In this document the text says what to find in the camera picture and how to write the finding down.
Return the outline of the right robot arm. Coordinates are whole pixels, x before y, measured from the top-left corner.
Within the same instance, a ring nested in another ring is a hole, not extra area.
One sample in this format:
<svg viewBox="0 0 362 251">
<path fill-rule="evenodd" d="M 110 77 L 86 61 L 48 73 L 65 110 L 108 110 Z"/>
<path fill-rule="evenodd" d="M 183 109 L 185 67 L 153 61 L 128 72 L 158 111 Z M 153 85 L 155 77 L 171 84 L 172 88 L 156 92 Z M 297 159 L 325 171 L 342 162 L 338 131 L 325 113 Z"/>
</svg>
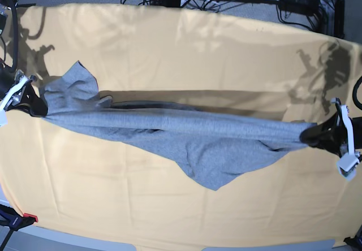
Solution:
<svg viewBox="0 0 362 251">
<path fill-rule="evenodd" d="M 22 111 L 42 118 L 48 113 L 46 102 L 34 87 L 37 77 L 18 67 L 20 49 L 19 0 L 1 0 L 1 115 Z"/>
</svg>

